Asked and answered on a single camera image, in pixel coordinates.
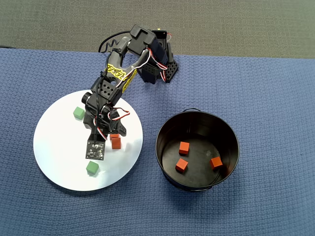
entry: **white wire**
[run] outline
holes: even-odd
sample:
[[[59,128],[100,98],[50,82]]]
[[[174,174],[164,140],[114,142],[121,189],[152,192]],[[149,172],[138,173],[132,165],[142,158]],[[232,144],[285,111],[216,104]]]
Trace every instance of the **white wire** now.
[[[105,135],[102,133],[102,131],[100,130],[100,128],[97,128],[97,131],[99,132],[99,134],[103,137],[103,139],[105,139],[107,141],[107,138],[105,137]]]
[[[170,38],[167,40],[167,42],[169,41],[169,40],[171,40],[171,38],[172,38],[172,35],[170,35],[170,34],[168,34],[169,36],[170,36]]]
[[[167,66],[166,65],[163,65],[163,64],[161,64],[161,63],[159,63],[156,59],[155,59],[155,57],[153,56],[153,54],[152,54],[152,59],[156,62],[156,64],[157,64],[157,66],[159,67],[159,68],[161,68],[162,70],[167,70]]]
[[[126,112],[126,114],[125,115],[122,115],[122,116],[119,116],[119,117],[116,117],[116,118],[113,118],[113,119],[111,119],[110,118],[110,112],[108,112],[107,113],[107,117],[110,119],[110,120],[119,120],[119,119],[121,119],[121,118],[123,118],[123,117],[125,117],[125,116],[128,116],[128,115],[130,115],[130,111],[126,111],[126,110],[124,110],[123,108],[121,108],[121,107],[114,107],[114,109],[122,109],[124,112]]]
[[[141,68],[142,66],[144,66],[145,64],[147,64],[147,63],[149,62],[150,57],[151,57],[151,51],[149,50],[148,59],[147,59],[142,65],[133,68],[128,74],[126,74],[116,87],[118,87],[118,86],[124,81],[124,79],[125,79],[126,77],[128,77],[134,70],[139,69],[139,68]]]
[[[162,71],[159,73],[161,75],[161,78],[163,79],[163,81],[165,82],[165,79],[163,77]]]

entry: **cable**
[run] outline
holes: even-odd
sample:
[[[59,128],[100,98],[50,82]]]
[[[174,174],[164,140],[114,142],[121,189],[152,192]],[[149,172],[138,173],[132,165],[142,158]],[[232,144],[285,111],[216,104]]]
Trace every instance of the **cable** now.
[[[133,68],[128,74],[126,74],[116,87],[119,87],[119,85],[124,81],[124,79],[127,78],[134,70],[139,69],[139,68],[141,68],[142,66],[144,66],[145,64],[147,64],[148,61],[149,61],[149,59],[150,59],[150,57],[151,57],[151,49],[149,49],[149,56],[148,56],[148,59],[147,59],[142,65]]]
[[[100,50],[102,49],[104,43],[106,43],[109,39],[111,39],[111,38],[113,38],[113,37],[115,37],[115,36],[117,36],[117,35],[123,34],[123,33],[130,33],[130,31],[129,31],[129,30],[121,31],[121,32],[119,32],[119,33],[113,34],[112,36],[109,36],[109,37],[106,38],[103,42],[101,42],[101,44],[100,44],[100,46],[99,46],[99,48],[98,48],[98,52],[100,53]]]
[[[162,71],[159,74],[161,75],[161,78],[163,79],[163,81],[166,82],[166,80],[165,80],[165,78],[164,78],[164,76],[162,74]]]
[[[14,48],[14,47],[6,46],[6,45],[0,45],[0,48],[13,48],[13,49],[16,49],[16,48]]]
[[[111,119],[111,120],[119,120],[119,119],[121,119],[121,118],[124,118],[124,117],[126,117],[126,116],[129,116],[130,115],[130,111],[126,111],[126,110],[124,110],[123,108],[121,108],[121,107],[114,107],[113,109],[122,109],[124,112],[126,112],[126,114],[124,114],[123,116],[120,116],[120,117],[117,117],[117,118],[113,118],[113,119],[111,119],[110,118],[110,115],[109,115],[109,113],[107,113],[107,117],[109,118],[109,119]]]
[[[116,39],[113,39],[111,43],[110,43],[110,42],[106,43],[106,45],[105,45],[105,50],[104,50],[103,52],[101,52],[101,53],[106,53],[106,52],[107,52],[107,47],[108,47],[108,48],[111,48],[111,47],[114,46],[114,44],[115,44],[115,45],[118,45],[119,42],[120,42],[120,41],[117,41]]]
[[[100,130],[100,128],[97,128],[97,130],[98,130],[99,134],[107,141],[107,138],[106,138],[105,135],[102,133],[102,131]]]
[[[167,35],[169,35],[170,38],[169,38],[166,42],[168,42],[168,41],[171,40],[171,38],[172,38],[172,34],[171,34],[171,33],[167,33]]]
[[[152,50],[151,50],[150,48],[149,48],[149,51],[151,52],[152,59],[156,62],[157,66],[158,66],[159,68],[161,68],[162,70],[167,70],[167,66],[166,66],[166,65],[163,65],[163,64],[159,63],[159,62],[156,60],[156,58],[154,57],[153,52],[152,52]]]

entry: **gray carpet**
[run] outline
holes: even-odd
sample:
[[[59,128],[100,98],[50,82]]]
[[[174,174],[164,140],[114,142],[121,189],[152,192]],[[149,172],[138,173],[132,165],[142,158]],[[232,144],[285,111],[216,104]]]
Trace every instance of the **gray carpet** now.
[[[314,0],[1,0],[0,44],[95,52],[140,24],[171,32],[175,54],[315,58],[314,12]]]

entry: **wooden block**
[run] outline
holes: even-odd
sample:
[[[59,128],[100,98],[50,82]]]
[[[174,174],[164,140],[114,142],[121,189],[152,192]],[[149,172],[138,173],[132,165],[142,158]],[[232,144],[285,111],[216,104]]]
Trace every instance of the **wooden block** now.
[[[218,167],[221,167],[223,166],[222,162],[221,162],[221,158],[219,156],[215,157],[215,158],[212,158],[210,160],[210,165],[212,167],[212,170],[218,168]]]
[[[120,138],[120,134],[110,134],[109,140],[112,140],[112,138]]]
[[[189,151],[189,143],[181,142],[179,146],[179,154],[187,155]]]
[[[121,149],[122,142],[120,138],[112,138],[112,149]]]
[[[175,166],[175,169],[178,170],[180,173],[183,173],[187,168],[187,165],[188,162],[180,158]]]

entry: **white disc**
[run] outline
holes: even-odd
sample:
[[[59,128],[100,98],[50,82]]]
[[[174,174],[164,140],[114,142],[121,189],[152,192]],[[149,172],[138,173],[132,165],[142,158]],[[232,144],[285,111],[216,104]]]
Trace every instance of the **white disc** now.
[[[108,139],[103,161],[86,159],[91,130],[85,128],[83,120],[73,116],[73,111],[76,107],[85,110],[81,99],[88,91],[68,94],[51,105],[40,118],[33,140],[35,158],[42,172],[52,182],[77,191],[104,188],[120,180],[138,159],[143,141],[137,113],[120,99],[116,107],[130,111],[130,115],[121,120],[127,130],[126,137],[121,137],[122,148],[112,149]],[[86,170],[90,161],[99,165],[95,175]]]

